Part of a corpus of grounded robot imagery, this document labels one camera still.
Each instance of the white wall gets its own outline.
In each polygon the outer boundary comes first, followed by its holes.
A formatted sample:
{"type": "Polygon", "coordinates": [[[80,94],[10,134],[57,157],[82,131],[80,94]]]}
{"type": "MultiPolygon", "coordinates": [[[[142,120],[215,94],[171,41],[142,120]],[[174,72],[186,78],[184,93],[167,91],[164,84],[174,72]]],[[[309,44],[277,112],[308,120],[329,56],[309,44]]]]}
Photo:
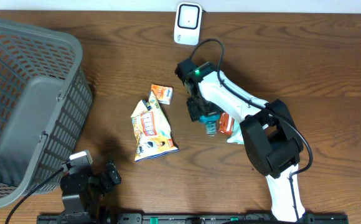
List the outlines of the white wall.
{"type": "MultiPolygon", "coordinates": [[[[0,0],[0,9],[175,11],[177,0],[0,0]]],[[[361,0],[195,0],[207,12],[361,13],[361,0]]]]}

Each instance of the wooden surface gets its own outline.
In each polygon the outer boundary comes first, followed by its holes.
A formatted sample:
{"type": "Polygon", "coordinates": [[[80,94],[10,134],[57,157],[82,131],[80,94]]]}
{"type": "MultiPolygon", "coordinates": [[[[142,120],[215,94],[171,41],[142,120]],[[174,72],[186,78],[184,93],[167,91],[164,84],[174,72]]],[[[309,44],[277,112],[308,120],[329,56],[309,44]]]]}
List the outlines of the wooden surface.
{"type": "MultiPolygon", "coordinates": [[[[68,32],[82,43],[96,98],[77,150],[91,151],[96,170],[115,160],[123,183],[106,204],[146,213],[270,210],[266,180],[244,147],[190,122],[174,70],[193,47],[174,43],[175,13],[0,11],[0,17],[68,32]],[[162,108],[180,150],[136,163],[130,115],[152,83],[174,87],[171,105],[162,108]]],[[[286,102],[312,146],[313,166],[298,177],[305,208],[361,223],[361,15],[205,13],[200,39],[208,37],[225,44],[227,76],[255,96],[286,102]]],[[[216,62],[219,53],[206,45],[196,62],[216,62]]],[[[306,150],[301,156],[305,166],[306,150]]],[[[13,223],[61,212],[60,194],[31,197],[13,223]]],[[[0,223],[12,206],[0,209],[0,223]]]]}

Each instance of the gray basket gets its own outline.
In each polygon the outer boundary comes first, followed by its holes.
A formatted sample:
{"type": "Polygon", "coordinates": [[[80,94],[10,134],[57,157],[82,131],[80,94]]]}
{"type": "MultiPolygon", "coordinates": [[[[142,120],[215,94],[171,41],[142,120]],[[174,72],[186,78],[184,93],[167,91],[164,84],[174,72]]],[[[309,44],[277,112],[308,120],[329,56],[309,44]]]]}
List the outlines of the gray basket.
{"type": "MultiPolygon", "coordinates": [[[[92,103],[71,35],[0,20],[0,207],[60,168],[92,103]]],[[[37,194],[58,186],[57,176],[37,194]]]]}

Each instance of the small orange package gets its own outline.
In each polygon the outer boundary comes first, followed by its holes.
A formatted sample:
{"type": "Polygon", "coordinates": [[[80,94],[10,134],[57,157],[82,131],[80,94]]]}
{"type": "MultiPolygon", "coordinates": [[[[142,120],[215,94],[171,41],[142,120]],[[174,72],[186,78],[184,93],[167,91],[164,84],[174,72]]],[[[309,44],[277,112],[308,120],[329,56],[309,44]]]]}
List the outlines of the small orange package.
{"type": "Polygon", "coordinates": [[[219,119],[219,130],[218,132],[231,136],[233,133],[233,124],[235,120],[229,116],[229,114],[223,112],[219,119]]]}
{"type": "Polygon", "coordinates": [[[151,91],[154,93],[159,103],[167,105],[171,103],[172,94],[174,93],[174,89],[172,89],[172,87],[152,84],[151,91]]]}

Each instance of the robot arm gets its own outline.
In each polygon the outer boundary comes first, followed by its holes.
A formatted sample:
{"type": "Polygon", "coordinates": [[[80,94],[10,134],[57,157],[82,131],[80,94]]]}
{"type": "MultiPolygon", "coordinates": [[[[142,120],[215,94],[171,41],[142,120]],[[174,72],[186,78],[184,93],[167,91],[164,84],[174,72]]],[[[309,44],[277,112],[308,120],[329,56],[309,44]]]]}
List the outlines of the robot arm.
{"type": "MultiPolygon", "coordinates": [[[[299,153],[302,151],[302,142],[296,134],[282,125],[282,121],[230,93],[220,84],[216,66],[209,62],[197,68],[188,58],[178,64],[176,75],[191,95],[187,106],[192,121],[199,116],[211,116],[224,111],[240,123],[248,158],[268,181],[273,215],[280,221],[296,222],[297,210],[298,218],[301,218],[305,209],[299,198],[298,183],[294,178],[292,185],[297,206],[295,210],[288,179],[290,173],[298,170],[299,153]],[[276,130],[267,136],[264,129],[269,126],[276,126],[276,130]]],[[[294,125],[287,106],[282,101],[268,103],[259,99],[232,83],[222,71],[220,78],[232,91],[257,105],[281,113],[294,125]]]]}

